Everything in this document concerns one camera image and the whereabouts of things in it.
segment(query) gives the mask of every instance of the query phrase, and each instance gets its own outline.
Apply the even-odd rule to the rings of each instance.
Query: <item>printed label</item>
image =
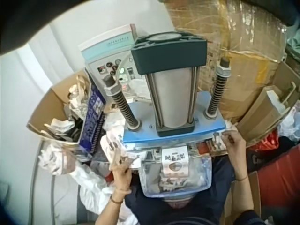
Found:
[[[162,163],[164,176],[188,176],[188,147],[162,149]]]

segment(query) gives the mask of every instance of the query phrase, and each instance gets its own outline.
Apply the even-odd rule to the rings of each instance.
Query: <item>blue press plate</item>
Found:
[[[208,120],[204,116],[204,111],[210,103],[211,95],[208,91],[201,91],[197,95],[195,105],[195,129],[191,133],[159,137],[155,128],[154,110],[150,104],[144,102],[132,102],[129,106],[137,119],[142,121],[142,127],[137,132],[133,132],[125,126],[123,142],[125,144],[150,144],[165,141],[177,141],[179,139],[201,139],[201,137],[211,137],[216,131],[225,129],[225,121],[218,111],[214,120]]]

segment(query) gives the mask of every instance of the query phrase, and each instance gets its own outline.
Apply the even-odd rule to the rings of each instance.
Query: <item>spring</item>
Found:
[[[208,107],[207,113],[209,115],[215,115],[217,112],[219,103],[221,101],[227,78],[217,76],[217,82],[214,88],[214,93],[212,95],[212,99],[210,101],[210,106]]]
[[[133,115],[131,109],[129,108],[129,105],[125,99],[125,96],[123,95],[122,91],[119,92],[118,94],[112,96],[114,99],[115,103],[117,104],[118,108],[120,109],[121,113],[125,117],[127,123],[135,128],[138,125],[138,121]]]

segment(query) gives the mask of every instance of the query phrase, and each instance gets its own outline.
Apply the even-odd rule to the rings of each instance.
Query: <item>bracelet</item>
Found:
[[[248,178],[248,175],[245,177],[245,178],[243,178],[243,179],[236,179],[236,181],[238,181],[238,182],[242,182],[242,181],[244,181],[245,179],[247,179]]]
[[[113,200],[112,195],[109,197],[109,199],[110,199],[113,203],[118,204],[118,205],[120,205],[120,204],[123,203],[123,200],[122,200],[121,202],[116,202],[115,200]]]

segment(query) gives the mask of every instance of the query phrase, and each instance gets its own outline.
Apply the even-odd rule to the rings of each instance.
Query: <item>transparent plastic box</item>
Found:
[[[163,173],[161,149],[147,152],[139,169],[142,190],[150,198],[177,198],[195,194],[211,186],[211,157],[200,155],[195,144],[188,145],[188,176],[170,177]]]

